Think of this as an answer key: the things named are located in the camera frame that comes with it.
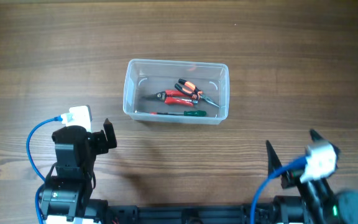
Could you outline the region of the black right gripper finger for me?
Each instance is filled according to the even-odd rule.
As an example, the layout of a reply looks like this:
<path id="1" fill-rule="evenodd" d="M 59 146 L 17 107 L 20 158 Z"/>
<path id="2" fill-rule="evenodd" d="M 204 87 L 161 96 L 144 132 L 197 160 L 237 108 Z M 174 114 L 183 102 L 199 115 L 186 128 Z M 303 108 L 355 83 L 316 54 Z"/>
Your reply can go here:
<path id="1" fill-rule="evenodd" d="M 330 143 L 330 145 L 332 145 L 334 152 L 336 153 L 337 156 L 340 155 L 341 150 L 340 148 L 338 148 L 336 145 L 334 145 L 331 141 L 328 141 L 327 139 L 325 139 L 324 137 L 322 137 L 322 135 L 320 135 L 319 132 L 317 132 L 315 129 L 310 129 L 309 130 L 309 134 L 311 137 L 311 140 L 316 143 L 316 142 L 321 142 L 321 141 L 326 141 L 328 143 Z"/>
<path id="2" fill-rule="evenodd" d="M 265 142 L 265 145 L 266 145 L 267 157 L 268 157 L 268 175 L 271 175 L 277 169 L 282 167 L 282 163 L 280 162 L 280 159 L 278 158 L 269 140 Z"/>

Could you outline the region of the red handled snips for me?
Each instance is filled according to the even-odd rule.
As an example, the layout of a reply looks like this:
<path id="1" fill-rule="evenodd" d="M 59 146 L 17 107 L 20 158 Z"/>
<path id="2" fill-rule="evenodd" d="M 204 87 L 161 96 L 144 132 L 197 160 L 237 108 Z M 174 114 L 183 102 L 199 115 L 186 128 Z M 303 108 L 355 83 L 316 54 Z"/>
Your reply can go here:
<path id="1" fill-rule="evenodd" d="M 162 101 L 166 105 L 183 105 L 193 107 L 198 104 L 198 100 L 192 100 L 178 90 L 165 90 L 142 97 L 145 100 Z"/>

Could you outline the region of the green handled screwdriver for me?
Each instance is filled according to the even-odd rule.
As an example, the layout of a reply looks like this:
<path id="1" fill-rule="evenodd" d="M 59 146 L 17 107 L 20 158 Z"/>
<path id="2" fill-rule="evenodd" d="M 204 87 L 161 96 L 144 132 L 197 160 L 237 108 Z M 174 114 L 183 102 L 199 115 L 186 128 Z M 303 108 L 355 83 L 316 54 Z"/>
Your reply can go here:
<path id="1" fill-rule="evenodd" d="M 168 115 L 205 117 L 207 115 L 207 112 L 202 111 L 202 110 L 195 110 L 195 111 L 184 111 L 184 112 L 168 113 Z"/>

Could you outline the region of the orange black needle-nose pliers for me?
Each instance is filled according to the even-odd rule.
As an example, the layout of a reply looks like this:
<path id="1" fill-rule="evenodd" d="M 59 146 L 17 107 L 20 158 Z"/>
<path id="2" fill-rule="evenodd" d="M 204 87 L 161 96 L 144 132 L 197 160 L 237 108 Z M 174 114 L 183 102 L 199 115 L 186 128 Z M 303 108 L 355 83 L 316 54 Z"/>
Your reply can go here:
<path id="1" fill-rule="evenodd" d="M 204 100 L 205 102 L 220 108 L 210 97 L 206 96 L 195 84 L 184 79 L 179 79 L 175 84 L 175 88 L 192 100 Z"/>

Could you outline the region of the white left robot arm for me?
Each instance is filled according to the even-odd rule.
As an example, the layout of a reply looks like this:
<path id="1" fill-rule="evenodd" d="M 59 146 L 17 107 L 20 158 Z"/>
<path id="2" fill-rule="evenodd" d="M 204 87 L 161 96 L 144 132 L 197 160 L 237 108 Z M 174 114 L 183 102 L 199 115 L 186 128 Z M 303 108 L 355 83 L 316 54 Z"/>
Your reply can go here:
<path id="1" fill-rule="evenodd" d="M 107 223 L 110 219 L 107 201 L 91 198 L 96 187 L 96 156 L 117 147 L 112 123 L 106 119 L 103 127 L 94 133 L 82 126 L 68 126 L 53 132 L 57 161 L 38 193 L 42 221 L 52 216 L 62 217 L 65 223 L 88 220 Z"/>

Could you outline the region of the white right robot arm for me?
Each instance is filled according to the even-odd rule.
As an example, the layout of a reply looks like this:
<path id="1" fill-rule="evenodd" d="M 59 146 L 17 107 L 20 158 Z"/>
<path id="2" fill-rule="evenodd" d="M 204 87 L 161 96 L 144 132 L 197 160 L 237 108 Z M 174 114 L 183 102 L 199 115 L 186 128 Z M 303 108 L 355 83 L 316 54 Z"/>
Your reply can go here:
<path id="1" fill-rule="evenodd" d="M 337 170 L 340 149 L 314 129 L 305 155 L 282 165 L 266 141 L 268 176 L 260 190 L 280 178 L 283 189 L 295 187 L 299 197 L 276 196 L 269 208 L 270 223 L 358 223 L 358 191 L 333 192 L 328 178 Z"/>

